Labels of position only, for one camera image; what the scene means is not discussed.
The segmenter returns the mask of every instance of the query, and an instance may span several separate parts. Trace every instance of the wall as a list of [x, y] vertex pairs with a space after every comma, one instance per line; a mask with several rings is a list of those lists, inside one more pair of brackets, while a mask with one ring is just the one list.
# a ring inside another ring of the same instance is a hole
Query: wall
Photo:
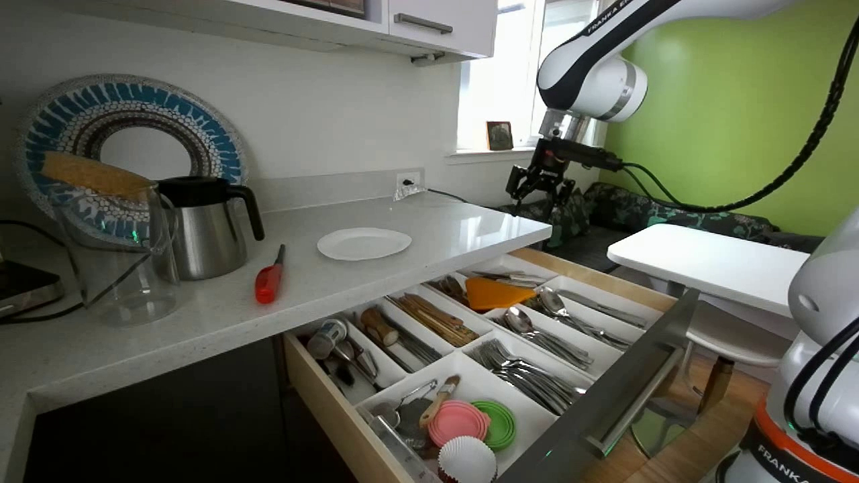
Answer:
[[[699, 20], [649, 32], [631, 52], [649, 75], [649, 95], [627, 125], [613, 126], [609, 149], [649, 167], [691, 205], [755, 193], [802, 149], [857, 16], [857, 0], [795, 0], [768, 20]], [[829, 235], [859, 205], [857, 116], [853, 67], [807, 167], [742, 212], [786, 231]]]
[[88, 20], [52, 5], [0, 5], [0, 196], [19, 193], [21, 118], [57, 84], [134, 72], [174, 84], [221, 110], [249, 149], [248, 177], [266, 209], [391, 193], [397, 169], [436, 189], [501, 205], [523, 155], [449, 159], [456, 67], [410, 67], [371, 52], [301, 52], [214, 35]]

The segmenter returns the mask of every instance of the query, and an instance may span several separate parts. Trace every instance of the black kettle handle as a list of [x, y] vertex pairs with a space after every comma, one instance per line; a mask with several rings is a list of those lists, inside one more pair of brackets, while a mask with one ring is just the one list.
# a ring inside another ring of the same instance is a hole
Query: black kettle handle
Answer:
[[253, 237], [256, 240], [266, 240], [262, 217], [261, 217], [257, 198], [253, 196], [253, 190], [248, 185], [230, 185], [226, 193], [230, 198], [240, 196], [244, 201], [248, 214], [249, 214]]

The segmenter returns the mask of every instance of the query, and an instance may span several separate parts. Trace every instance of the white table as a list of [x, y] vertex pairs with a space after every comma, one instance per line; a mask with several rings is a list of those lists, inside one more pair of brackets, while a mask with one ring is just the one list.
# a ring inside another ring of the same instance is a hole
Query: white table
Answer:
[[[413, 244], [362, 263], [319, 256], [319, 237], [356, 226], [402, 231]], [[0, 324], [0, 481], [21, 481], [32, 424], [44, 412], [155, 378], [547, 237], [544, 224], [429, 193], [397, 205], [378, 198], [276, 212], [266, 217], [266, 241], [253, 247], [248, 265], [181, 286], [181, 310], [167, 320], [115, 327], [79, 311], [57, 323]], [[283, 298], [257, 307], [253, 280], [283, 241], [289, 247]]]
[[797, 332], [786, 290], [805, 257], [805, 252], [684, 226], [649, 226], [609, 247], [609, 261], [618, 265], [701, 294], [688, 339], [720, 354], [716, 370], [732, 362], [780, 359]]

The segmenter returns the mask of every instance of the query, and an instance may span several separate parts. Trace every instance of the green wall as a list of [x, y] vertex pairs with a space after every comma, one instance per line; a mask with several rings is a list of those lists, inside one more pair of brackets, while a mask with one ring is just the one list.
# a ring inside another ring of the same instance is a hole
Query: green wall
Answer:
[[[795, 0], [768, 20], [696, 20], [644, 35], [642, 110], [607, 146], [652, 169], [688, 205], [728, 205], [768, 185], [815, 125], [859, 0]], [[810, 161], [774, 196], [742, 209], [783, 231], [829, 235], [859, 206], [859, 60]], [[634, 189], [625, 174], [605, 180]]]

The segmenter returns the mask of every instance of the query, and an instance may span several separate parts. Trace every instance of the window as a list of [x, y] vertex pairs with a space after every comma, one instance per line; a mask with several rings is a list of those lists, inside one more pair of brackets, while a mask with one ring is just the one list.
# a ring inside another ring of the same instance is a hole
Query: window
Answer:
[[489, 151], [487, 125], [509, 122], [513, 149], [534, 149], [543, 122], [540, 60], [579, 32], [607, 0], [500, 0], [492, 60], [465, 61], [458, 72], [458, 153]]

